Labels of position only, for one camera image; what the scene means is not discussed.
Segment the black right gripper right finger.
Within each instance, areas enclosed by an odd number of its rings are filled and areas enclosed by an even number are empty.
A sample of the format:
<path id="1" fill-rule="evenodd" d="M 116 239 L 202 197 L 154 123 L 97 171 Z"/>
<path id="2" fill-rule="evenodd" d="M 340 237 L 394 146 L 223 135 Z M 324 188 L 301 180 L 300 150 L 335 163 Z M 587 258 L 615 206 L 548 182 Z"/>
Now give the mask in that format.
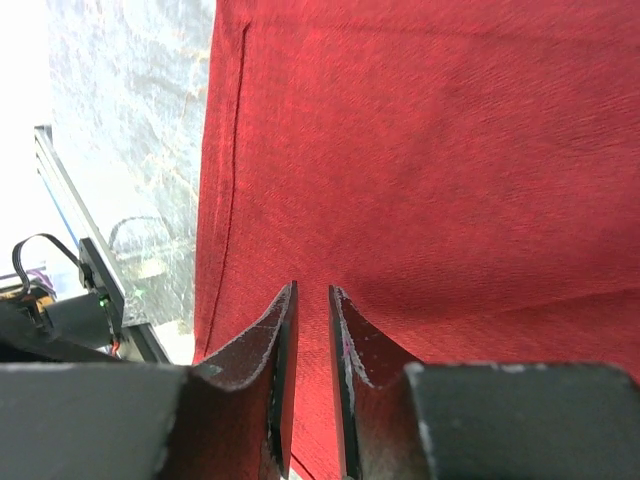
<path id="1" fill-rule="evenodd" d="M 428 364 L 328 293 L 345 479 L 635 479 L 639 387 L 591 363 Z"/>

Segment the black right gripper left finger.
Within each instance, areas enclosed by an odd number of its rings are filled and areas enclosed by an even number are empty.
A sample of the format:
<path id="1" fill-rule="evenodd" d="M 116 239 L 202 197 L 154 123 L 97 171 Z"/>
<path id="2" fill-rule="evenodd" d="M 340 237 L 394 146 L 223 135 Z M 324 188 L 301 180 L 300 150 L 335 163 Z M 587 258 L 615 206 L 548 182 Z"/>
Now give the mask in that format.
<path id="1" fill-rule="evenodd" d="M 127 362 L 49 340 L 1 307 L 5 479 L 285 479 L 295 283 L 193 366 Z"/>

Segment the dark red cloth napkin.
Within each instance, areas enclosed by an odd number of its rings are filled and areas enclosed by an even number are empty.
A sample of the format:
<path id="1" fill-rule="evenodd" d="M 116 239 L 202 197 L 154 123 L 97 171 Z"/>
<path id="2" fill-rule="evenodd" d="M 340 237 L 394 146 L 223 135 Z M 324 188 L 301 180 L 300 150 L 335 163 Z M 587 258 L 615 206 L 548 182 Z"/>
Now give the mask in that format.
<path id="1" fill-rule="evenodd" d="M 328 288 L 426 362 L 639 371 L 635 1 L 220 1 L 195 356 L 299 288 L 292 460 L 339 477 Z"/>

